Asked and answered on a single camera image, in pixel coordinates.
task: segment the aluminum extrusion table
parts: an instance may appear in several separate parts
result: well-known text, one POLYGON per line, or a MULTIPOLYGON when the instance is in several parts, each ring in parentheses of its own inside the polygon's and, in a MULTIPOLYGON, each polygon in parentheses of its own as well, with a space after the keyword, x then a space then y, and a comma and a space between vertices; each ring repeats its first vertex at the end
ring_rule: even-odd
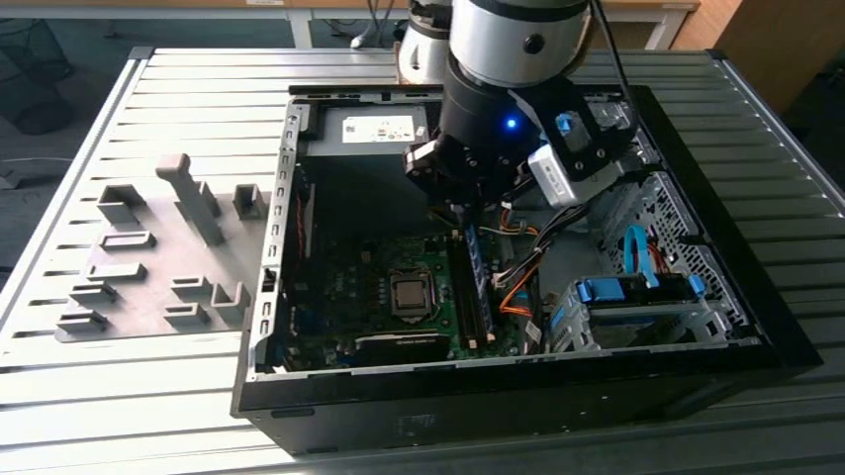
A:
MULTIPOLYGON (((825 365, 670 424, 292 460, 228 416, 239 332, 61 344, 65 291, 102 230, 106 177, 156 150, 199 176, 273 174, 291 84, 389 83, 389 51, 136 51, 0 296, 0 472, 831 473, 845 468, 845 201, 728 62, 624 55, 651 85, 825 365), (118 158, 120 166, 114 167, 118 158)), ((615 80, 594 54, 579 81, 615 80)))

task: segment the cable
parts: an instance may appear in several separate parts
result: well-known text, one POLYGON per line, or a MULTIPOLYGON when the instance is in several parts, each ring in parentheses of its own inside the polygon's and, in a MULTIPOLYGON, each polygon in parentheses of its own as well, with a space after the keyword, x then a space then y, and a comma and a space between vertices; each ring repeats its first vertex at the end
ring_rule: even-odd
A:
POLYGON ((33 158, 12 158, 9 160, 0 160, 0 163, 12 163, 13 161, 66 161, 72 162, 72 158, 45 158, 45 157, 33 157, 33 158))
MULTIPOLYGON (((499 215, 499 229, 508 233, 522 234, 523 233, 522 226, 519 226, 518 228, 511 228, 507 226, 510 216, 511 216, 511 210, 508 210, 507 208, 503 208, 502 214, 499 215)), ((531 226, 528 226, 526 227, 526 233, 536 236, 539 232, 536 228, 532 228, 531 226)))
POLYGON ((610 56, 612 58, 612 66, 616 70, 616 75, 619 76, 619 83, 622 86, 622 93, 624 94, 624 98, 628 101, 628 107, 631 109, 631 117, 630 117, 630 129, 635 134, 639 128, 639 111, 636 109, 636 104, 634 103, 634 95, 631 94, 631 87, 628 85, 628 78, 624 75, 624 70, 622 69, 622 59, 619 59, 619 53, 616 51, 616 42, 612 39, 612 33, 610 33, 610 24, 607 23, 607 17, 604 16, 604 9, 602 8, 600 0, 590 0, 590 10, 592 11, 592 15, 598 19, 598 23, 604 31, 604 41, 607 42, 607 48, 610 49, 610 56))
POLYGON ((519 282, 516 282, 516 285, 514 286, 507 296, 504 297, 504 300, 502 300, 502 303, 499 304, 499 312, 508 313, 508 314, 519 314, 527 317, 532 316, 531 312, 527 309, 523 309, 519 307, 508 307, 507 304, 511 302, 511 299, 516 295, 516 292, 519 291, 520 287, 526 284, 528 277, 531 277, 531 274, 538 270, 539 266, 540 266, 540 262, 538 261, 531 267, 531 269, 526 271, 526 274, 523 275, 522 279, 519 279, 519 282))
POLYGON ((379 28, 376 29, 376 38, 379 40, 379 47, 384 47, 384 39, 381 38, 381 34, 384 33, 384 24, 387 23, 387 18, 391 16, 391 10, 393 10, 393 3, 396 0, 391 0, 391 3, 387 4, 387 11, 384 12, 384 18, 381 18, 381 23, 379 28))
MULTIPOLYGON (((353 20, 352 23, 349 23, 345 26, 353 25, 356 21, 357 20, 353 20)), ((333 31, 333 33, 336 33, 339 36, 345 37, 345 38, 355 38, 355 36, 351 33, 344 32, 343 30, 340 30, 336 27, 336 25, 333 24, 333 22, 336 22, 336 20, 321 20, 321 23, 324 23, 328 26, 328 28, 331 29, 331 31, 333 31)))
POLYGON ((352 49, 357 49, 361 47, 363 43, 367 41, 367 37, 369 36, 369 32, 375 29, 376 33, 379 31, 379 19, 375 15, 375 12, 379 8, 379 0, 375 0, 375 6, 372 5, 372 0, 367 0, 367 10, 369 10, 369 19, 372 20, 369 25, 367 25, 367 29, 364 32, 357 35, 352 42, 349 43, 349 47, 352 49))
POLYGON ((478 229, 499 236, 522 236, 523 235, 523 233, 520 233, 519 231, 502 231, 494 228, 487 228, 486 226, 479 226, 478 229))
POLYGON ((540 341, 528 345, 528 354, 543 352, 546 335, 548 333, 548 314, 543 312, 543 298, 540 297, 540 273, 535 272, 527 283, 528 299, 531 301, 531 323, 540 330, 540 341))
POLYGON ((592 9, 590 7, 590 17, 587 19, 587 24, 583 29, 583 33, 580 35, 580 42, 578 43, 578 49, 575 50, 575 54, 571 57, 568 64, 563 68, 563 71, 560 73, 563 76, 567 76, 568 74, 571 74, 571 71, 574 71, 578 67, 580 67, 580 64, 583 63, 583 59, 586 58, 586 54, 590 51, 590 45, 592 43, 592 35, 595 34, 595 18, 592 16, 591 10, 592 9))
POLYGON ((515 278, 516 275, 519 275, 519 272, 528 265, 531 265, 535 260, 539 261, 543 258, 543 254, 551 246, 551 239, 554 235, 566 227, 580 221, 580 219, 586 216, 586 211, 586 206, 576 206, 563 208, 554 214, 554 216, 540 229, 538 236, 535 237, 534 243, 531 245, 531 249, 534 251, 520 261, 519 264, 507 269, 504 272, 494 274, 494 286, 500 287, 503 284, 506 284, 510 280, 515 278))
POLYGON ((447 216, 444 216, 436 208, 428 208, 427 211, 449 228, 459 228, 457 222, 452 221, 447 216))
POLYGON ((658 249, 658 245, 648 243, 648 251, 651 252, 651 256, 655 260, 655 266, 659 272, 668 272, 668 265, 664 262, 663 254, 658 249))
POLYGON ((587 208, 583 205, 572 206, 572 207, 563 208, 562 210, 559 210, 554 214, 554 216, 551 217, 551 219, 548 220, 543 228, 540 229, 540 232, 538 233, 538 236, 534 239, 532 247, 539 247, 540 244, 546 240, 548 240, 546 239, 548 235, 551 235, 552 233, 556 233, 568 225, 580 221, 580 218, 586 216, 586 211, 587 211, 587 208))

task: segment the floor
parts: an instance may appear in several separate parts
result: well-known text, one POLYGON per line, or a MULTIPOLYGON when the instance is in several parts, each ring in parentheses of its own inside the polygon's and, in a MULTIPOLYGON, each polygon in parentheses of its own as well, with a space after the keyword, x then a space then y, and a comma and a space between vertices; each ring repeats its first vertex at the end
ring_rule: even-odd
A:
MULTIPOLYGON (((20 158, 72 158, 84 140, 98 106, 110 90, 129 50, 154 45, 170 48, 291 48, 293 40, 284 21, 118 21, 116 38, 105 39, 104 21, 50 21, 76 74, 60 84, 60 92, 74 109, 72 124, 40 137, 26 137, 0 121, 0 161, 21 175, 16 190, 0 191, 0 288, 14 266, 29 236, 52 199, 66 164, 57 160, 6 161, 20 158)), ((352 36, 365 22, 335 26, 352 36)), ((387 28, 383 42, 392 41, 387 28)), ((336 35, 323 22, 311 22, 313 46, 345 48, 349 38, 336 35)), ((806 88, 785 114, 810 152, 839 184, 845 183, 845 91, 830 88, 822 80, 806 88)))

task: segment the wire bundle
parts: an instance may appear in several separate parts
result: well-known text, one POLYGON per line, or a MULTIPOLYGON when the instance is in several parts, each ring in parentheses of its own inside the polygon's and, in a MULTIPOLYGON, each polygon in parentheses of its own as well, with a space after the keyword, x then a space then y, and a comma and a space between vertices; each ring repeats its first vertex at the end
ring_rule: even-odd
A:
POLYGON ((658 272, 667 273, 668 265, 664 263, 663 253, 658 249, 658 245, 652 242, 648 242, 648 252, 651 254, 651 258, 655 261, 655 269, 658 272))
POLYGON ((372 29, 375 29, 375 38, 376 38, 377 46, 379 47, 384 46, 381 34, 384 33, 384 25, 387 24, 387 19, 391 15, 391 11, 393 10, 395 1, 396 0, 389 1, 387 5, 387 10, 384 11, 384 17, 381 18, 381 20, 379 20, 377 18, 379 0, 375 0, 375 4, 372 3, 372 0, 367 0, 367 9, 369 10, 369 18, 372 20, 372 23, 367 26, 367 30, 364 31, 364 33, 361 33, 360 35, 357 35, 357 37, 352 39, 352 43, 351 43, 352 48, 360 48, 367 37, 369 36, 369 32, 372 31, 372 29))
POLYGON ((551 246, 551 241, 554 240, 556 233, 580 221, 580 219, 586 216, 586 211, 587 209, 584 206, 563 208, 558 211, 544 224, 543 228, 538 231, 538 235, 535 236, 535 240, 531 245, 531 253, 510 269, 500 274, 494 275, 494 284, 496 286, 507 284, 507 282, 514 280, 516 276, 520 276, 516 284, 510 287, 510 291, 502 300, 502 304, 499 304, 499 311, 502 313, 516 314, 530 318, 535 315, 530 309, 511 306, 511 300, 514 299, 516 292, 526 287, 526 284, 530 282, 532 276, 536 275, 544 252, 551 246))
MULTIPOLYGON (((502 215, 499 215, 499 230, 502 230, 502 231, 504 231, 507 233, 518 233, 518 234, 520 234, 523 232, 522 226, 519 226, 518 228, 511 228, 508 226, 510 217, 511 217, 511 210, 504 208, 502 210, 502 215)), ((528 233, 530 235, 534 235, 534 236, 536 236, 538 233, 539 233, 538 229, 531 227, 531 226, 526 227, 524 232, 528 233)))

